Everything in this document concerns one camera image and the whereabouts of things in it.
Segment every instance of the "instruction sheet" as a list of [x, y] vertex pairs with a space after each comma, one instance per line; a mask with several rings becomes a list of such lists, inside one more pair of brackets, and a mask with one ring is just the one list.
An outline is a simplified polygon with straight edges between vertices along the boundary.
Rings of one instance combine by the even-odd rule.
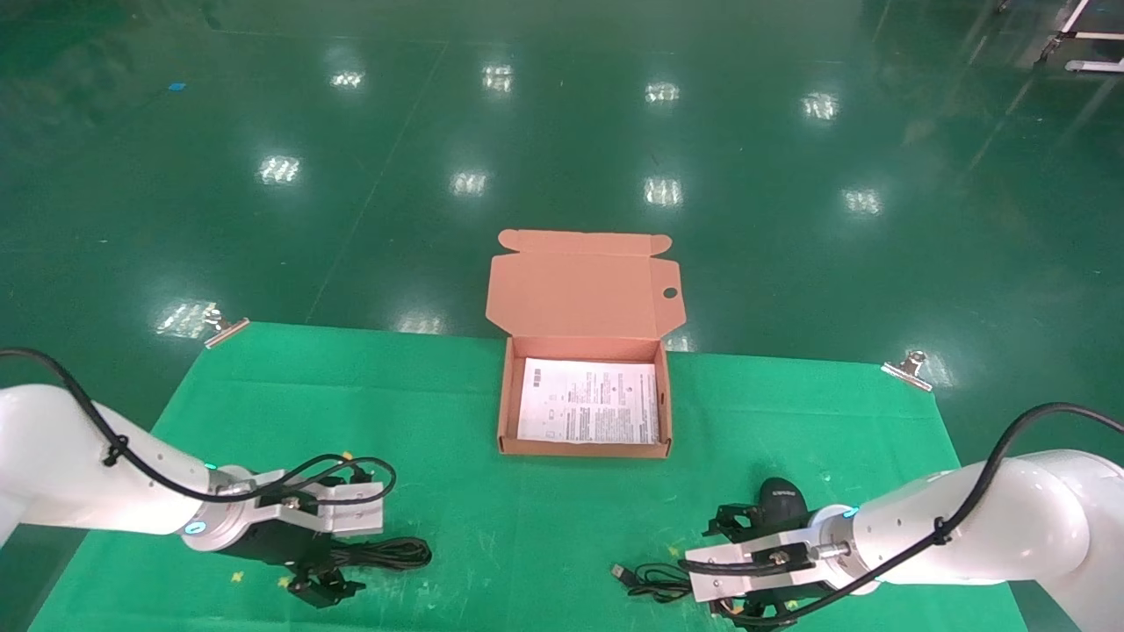
[[659, 443], [655, 365], [527, 358], [519, 439]]

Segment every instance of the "green mat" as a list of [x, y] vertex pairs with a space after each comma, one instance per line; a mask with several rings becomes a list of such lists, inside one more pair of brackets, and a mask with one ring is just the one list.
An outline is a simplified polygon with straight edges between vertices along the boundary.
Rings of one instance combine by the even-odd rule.
[[[255, 323], [201, 354], [156, 434], [214, 463], [291, 467], [321, 452], [393, 463], [384, 536], [434, 549], [420, 571], [347, 571], [368, 589], [317, 611], [287, 572], [175, 536], [91, 533], [34, 630], [144, 632], [733, 631], [705, 607], [628, 598], [614, 562], [717, 543], [722, 503], [768, 476], [809, 506], [858, 504], [957, 459], [933, 397], [877, 367], [671, 354], [667, 461], [501, 457], [501, 341]], [[801, 632], [1025, 631], [1004, 585], [882, 586]]]

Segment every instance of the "usb connector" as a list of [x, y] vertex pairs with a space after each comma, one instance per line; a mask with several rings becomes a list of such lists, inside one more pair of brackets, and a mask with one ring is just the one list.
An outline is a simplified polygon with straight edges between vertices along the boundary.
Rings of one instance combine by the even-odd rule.
[[635, 588], [640, 586], [640, 579], [636, 578], [636, 574], [628, 570], [620, 565], [613, 565], [613, 577], [616, 577], [622, 584], [628, 588]]

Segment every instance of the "metal bracket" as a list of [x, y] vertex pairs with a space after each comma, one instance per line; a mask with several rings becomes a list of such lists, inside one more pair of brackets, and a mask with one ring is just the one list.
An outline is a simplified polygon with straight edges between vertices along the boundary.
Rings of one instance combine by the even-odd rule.
[[250, 326], [250, 318], [243, 318], [232, 325], [230, 322], [226, 319], [226, 316], [223, 316], [223, 312], [218, 307], [212, 307], [203, 315], [203, 323], [215, 327], [216, 332], [214, 336], [203, 343], [203, 346], [207, 349], [215, 349], [223, 341]]
[[924, 390], [925, 392], [931, 392], [933, 390], [933, 385], [917, 377], [917, 371], [921, 370], [921, 365], [924, 363], [924, 351], [910, 351], [906, 354], [906, 359], [903, 360], [900, 364], [890, 364], [889, 362], [882, 364], [882, 372], [889, 373], [908, 385]]

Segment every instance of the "floor line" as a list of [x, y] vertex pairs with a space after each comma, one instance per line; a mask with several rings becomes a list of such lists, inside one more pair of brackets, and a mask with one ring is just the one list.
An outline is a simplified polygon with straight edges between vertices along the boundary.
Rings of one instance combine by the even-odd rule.
[[324, 289], [328, 287], [328, 282], [332, 281], [332, 277], [335, 276], [336, 269], [339, 268], [339, 262], [343, 261], [344, 254], [347, 252], [347, 246], [351, 245], [352, 238], [355, 237], [355, 231], [359, 229], [360, 222], [366, 215], [368, 207], [371, 206], [371, 200], [374, 199], [374, 192], [379, 189], [379, 184], [382, 182], [382, 177], [387, 173], [387, 168], [390, 166], [390, 161], [395, 157], [395, 152], [398, 151], [398, 145], [402, 142], [402, 136], [406, 135], [406, 129], [410, 126], [414, 120], [414, 112], [417, 111], [418, 105], [422, 103], [422, 98], [425, 97], [426, 90], [429, 89], [429, 84], [433, 83], [433, 76], [437, 74], [437, 66], [441, 65], [442, 60], [445, 58], [445, 51], [448, 49], [448, 43], [446, 42], [444, 46], [441, 47], [441, 53], [437, 53], [437, 58], [433, 62], [433, 67], [429, 69], [429, 75], [426, 76], [425, 83], [422, 84], [422, 89], [418, 90], [418, 97], [414, 100], [414, 106], [410, 107], [410, 111], [406, 115], [406, 120], [402, 123], [402, 128], [398, 132], [398, 137], [395, 138], [395, 144], [390, 146], [390, 153], [387, 154], [387, 160], [382, 163], [382, 169], [379, 170], [379, 175], [374, 179], [374, 184], [371, 186], [371, 191], [366, 195], [366, 199], [363, 200], [363, 206], [360, 208], [359, 215], [355, 217], [355, 223], [352, 224], [351, 231], [347, 232], [347, 237], [344, 238], [344, 243], [339, 246], [339, 252], [336, 253], [335, 261], [332, 262], [332, 268], [328, 269], [328, 273], [324, 277], [324, 282], [320, 283], [319, 291], [316, 292], [316, 298], [312, 299], [312, 306], [308, 309], [308, 315], [305, 316], [305, 323], [307, 324], [312, 319], [312, 314], [316, 313], [317, 306], [320, 305], [320, 298], [324, 297]]

